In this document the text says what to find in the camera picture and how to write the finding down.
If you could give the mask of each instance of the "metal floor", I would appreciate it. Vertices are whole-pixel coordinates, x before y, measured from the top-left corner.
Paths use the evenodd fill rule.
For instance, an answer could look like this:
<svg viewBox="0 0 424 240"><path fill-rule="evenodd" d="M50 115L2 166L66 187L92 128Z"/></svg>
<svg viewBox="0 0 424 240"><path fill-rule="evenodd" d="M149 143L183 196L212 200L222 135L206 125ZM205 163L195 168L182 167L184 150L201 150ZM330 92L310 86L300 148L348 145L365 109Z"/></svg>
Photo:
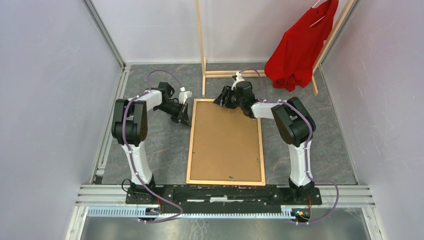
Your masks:
<svg viewBox="0 0 424 240"><path fill-rule="evenodd" d="M312 210L312 219L327 209ZM82 240L369 240L360 208L337 208L322 222L295 226L288 219L181 218L159 224L143 224L136 218L88 217Z"/></svg>
<svg viewBox="0 0 424 240"><path fill-rule="evenodd" d="M243 70L247 68L264 69L264 63L208 63L207 69ZM165 69L176 73L186 89L193 92L189 100L189 117L193 108L193 99L202 98L202 68L200 64L150 64L131 66L125 98L131 98L144 92L148 87L145 79L154 69ZM160 81L169 82L176 90L177 82L167 73L155 72L151 75L152 87ZM251 81L256 97L261 95L260 78L246 78ZM299 97L316 123L311 144L311 170L317 180L333 180L337 184L355 184L354 171L342 138L336 115L325 86L323 77L316 72L315 80L319 94L315 96L312 84L305 88L296 87L293 92L272 87L272 81L265 81L264 98L267 100ZM233 83L230 78L208 78L206 80L206 98L216 98L224 85ZM286 185L290 176L289 149L278 133L274 120L262 119L262 141L267 184ZM190 129L171 122L165 113L156 111L148 114L148 135L146 154L151 171L157 184L185 184ZM103 184L120 184L131 178L127 157L114 139L107 158Z"/></svg>

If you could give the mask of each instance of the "red shirt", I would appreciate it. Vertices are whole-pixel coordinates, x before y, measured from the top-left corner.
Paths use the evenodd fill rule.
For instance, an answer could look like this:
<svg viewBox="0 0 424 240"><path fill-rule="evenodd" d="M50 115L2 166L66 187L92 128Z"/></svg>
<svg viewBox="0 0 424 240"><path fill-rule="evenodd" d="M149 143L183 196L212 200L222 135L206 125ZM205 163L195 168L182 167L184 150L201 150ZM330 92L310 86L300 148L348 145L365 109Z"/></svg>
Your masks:
<svg viewBox="0 0 424 240"><path fill-rule="evenodd" d="M338 0L327 0L309 9L282 37L281 42L265 64L265 75L272 86L287 89L306 87L312 78L312 67L333 28Z"/></svg>

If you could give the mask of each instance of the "white wall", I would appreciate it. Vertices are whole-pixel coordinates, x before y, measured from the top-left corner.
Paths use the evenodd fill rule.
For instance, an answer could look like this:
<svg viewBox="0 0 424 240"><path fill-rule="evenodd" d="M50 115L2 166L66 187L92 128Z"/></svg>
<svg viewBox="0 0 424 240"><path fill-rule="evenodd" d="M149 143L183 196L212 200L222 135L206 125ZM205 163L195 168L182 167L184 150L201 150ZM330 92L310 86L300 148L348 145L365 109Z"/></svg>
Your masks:
<svg viewBox="0 0 424 240"><path fill-rule="evenodd" d="M0 239L64 239L120 68L80 0L2 0L0 30Z"/></svg>
<svg viewBox="0 0 424 240"><path fill-rule="evenodd" d="M423 239L421 0L362 0L323 64L358 177L388 239Z"/></svg>
<svg viewBox="0 0 424 240"><path fill-rule="evenodd" d="M339 1L334 22L346 1ZM200 61L194 0L93 2L126 62ZM199 0L204 54L212 62L266 61L316 2Z"/></svg>

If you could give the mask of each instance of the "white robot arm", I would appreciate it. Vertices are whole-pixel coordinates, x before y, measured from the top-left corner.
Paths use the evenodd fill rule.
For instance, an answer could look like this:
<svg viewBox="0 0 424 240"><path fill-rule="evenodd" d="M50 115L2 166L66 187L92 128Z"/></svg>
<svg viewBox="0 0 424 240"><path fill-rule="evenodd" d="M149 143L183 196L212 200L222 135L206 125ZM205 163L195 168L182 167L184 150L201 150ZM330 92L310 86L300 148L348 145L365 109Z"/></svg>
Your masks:
<svg viewBox="0 0 424 240"><path fill-rule="evenodd" d="M130 150L124 144L123 140L123 120L125 108L129 104L129 99L117 99L115 102L115 110L113 113L112 136L118 140L128 159L131 169L131 182L136 186L141 186L138 176L146 185L154 185L152 171L149 168L145 150L145 139L148 132L147 112L151 109L161 110L171 116L171 120L175 123L191 127L191 123L187 114L186 103L187 98L192 97L190 91L180 88L178 102L170 99L175 90L166 82L160 82L157 88L146 90L141 96L131 104L126 119L125 137L131 148L132 160L130 158Z"/></svg>
<svg viewBox="0 0 424 240"><path fill-rule="evenodd" d="M249 118L274 119L281 138L288 144L291 164L290 187L295 189L296 194L299 195L313 189L314 183L310 180L312 174L310 168L307 167L310 166L311 141L306 143L306 140L310 131L305 121L288 104L301 113L312 126L312 131L315 131L315 122L305 106L297 97L292 97L287 101L259 101L253 94L250 82L245 81L239 74L233 78L234 84L225 86L214 103L230 109L240 107L244 115Z"/></svg>

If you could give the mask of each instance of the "cable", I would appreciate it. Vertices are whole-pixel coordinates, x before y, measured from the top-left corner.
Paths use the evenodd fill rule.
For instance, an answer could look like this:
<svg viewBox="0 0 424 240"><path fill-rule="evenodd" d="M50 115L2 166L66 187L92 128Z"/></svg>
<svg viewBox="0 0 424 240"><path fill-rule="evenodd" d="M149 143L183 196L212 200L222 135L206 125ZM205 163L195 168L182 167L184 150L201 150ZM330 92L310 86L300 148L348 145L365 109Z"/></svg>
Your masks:
<svg viewBox="0 0 424 240"><path fill-rule="evenodd" d="M145 92L143 92L141 95L137 95L136 97L133 97L130 101L129 101L129 103L126 105L126 107L125 107L125 112L124 112L124 116L128 116L128 111L130 110L130 106L131 106L131 104L133 104L133 102L135 101L135 100L137 100L137 99L139 99L140 97L142 97L142 96L144 96L144 95L146 95L147 93L150 93L150 90L149 91L145 91ZM134 173L135 173L135 175L137 176L137 179L140 181L140 183L143 185L143 187L150 193L150 194L152 194L153 196L155 196L156 198L158 198L158 199L160 199L160 200L162 200L163 202L165 202L165 203L168 203L168 204L170 204L170 205L172 205L172 206L174 206L174 207L176 207L177 209L179 209L179 213L177 213L176 215L173 215L173 216L169 216L169 217L166 217L166 218L163 218L163 219L160 219L160 220L154 220L154 221L146 221L146 220L144 220L144 223L145 224L156 224L156 223L163 223L163 222L166 222L166 221L169 221L169 220L172 220L172 219L174 219L174 218L176 218L176 217L178 217L178 216L180 216L181 214L183 214L183 208L182 207L180 207L180 206L178 206L177 204L175 204L175 203L173 203L173 202L171 202L171 201L169 201L169 200L167 200L167 199L165 199L165 198L163 198L163 197L161 197L161 196L159 196L158 194L156 194L155 192L153 192L149 187L147 187L147 185L145 184L145 182L142 180L142 178L140 177L140 175L139 175L139 172L137 171L137 169L136 169L136 165L134 164L134 158L133 158L133 150L131 149L131 147L130 147L130 145L128 144L128 142L127 142L127 136L126 136L126 131L125 131L125 129L126 129L126 125L127 125L127 118L126 117L124 117L123 118L123 122L122 122L122 139L123 139L123 142L124 142L124 144L125 144L125 146L128 148L128 152L129 152L129 159L130 159L130 162L131 162L131 166L132 166L132 169L134 170Z"/></svg>
<svg viewBox="0 0 424 240"><path fill-rule="evenodd" d="M309 123L309 121L306 119L306 117L299 110L297 110L294 106L292 106L290 103L287 103L285 101L281 101L281 102L280 101L281 100L278 100L277 102L275 102L275 101L262 100L262 103L265 103L265 102L274 103L274 104L282 103L282 104L288 106L291 110L293 110L306 123L307 128L309 129L309 135L307 136L307 139L305 141L305 146L306 147L304 148L304 151L305 151L304 152L304 154L305 154L305 168L306 168L306 176L307 176L307 178L309 180L311 180L312 182L315 182L315 183L322 183L322 184L323 183L330 183L330 184L332 184L335 187L335 193L336 193L336 195L335 195L335 202L334 202L334 205L332 206L330 212L328 212L325 216L322 216L322 217L320 217L318 219L315 219L315 220L312 220L312 221L309 221L309 222L299 222L299 224L302 224L302 225L308 225L308 224L316 223L316 222L319 222L319 221L321 221L323 219L326 219L336 209L336 206L337 206L337 203L339 202L339 197L340 197L339 187L337 186L337 184L334 181L331 181L331 180L315 180L315 179L313 179L311 177L311 175L309 174L308 148L307 147L308 147L309 141L312 139L312 132L313 132L312 126Z"/></svg>
<svg viewBox="0 0 424 240"><path fill-rule="evenodd" d="M163 204L162 203L162 200L160 200L160 199L158 199L157 200L157 203L159 204L159 206L160 206L160 213L161 214L164 214L164 211L165 211L165 204Z"/></svg>
<svg viewBox="0 0 424 240"><path fill-rule="evenodd" d="M129 178L125 178L123 181L122 181L122 183L120 184L120 188L124 191L124 192L126 192L126 193L128 193L128 190L126 190L125 191L125 189L124 189L124 183L125 183L125 181L129 181L130 183L132 183L131 182L131 179L129 179Z"/></svg>
<svg viewBox="0 0 424 240"><path fill-rule="evenodd" d="M310 196L307 197L307 201L308 201L308 205L307 205L306 211L309 211L312 207L312 201Z"/></svg>
<svg viewBox="0 0 424 240"><path fill-rule="evenodd" d="M175 76L175 74L173 74L172 72L167 71L167 70L163 70L163 69L156 69L156 70L153 70L153 71L149 72L149 74L147 75L147 78L146 78L146 82L147 82L147 84L148 84L148 90L149 90L149 91L150 91L150 90L152 90L152 86L151 86L151 84L150 84L150 75L152 75L152 73L155 73L155 72L164 72L164 73L167 73L167 74L169 74L169 75L173 76L173 78L174 78L174 79L178 82L179 87L180 87L180 88L184 88L183 83L182 83L182 82L178 79L178 77L177 77L177 76Z"/></svg>
<svg viewBox="0 0 424 240"><path fill-rule="evenodd" d="M253 68L241 70L241 71L239 71L239 73L243 73L243 72L246 72L246 71L254 71L257 74L257 76L259 77L259 79L260 79L260 99L259 100L263 100L264 99L264 90L265 90L264 79L261 77L261 74L259 74L259 72L256 69L253 69Z"/></svg>

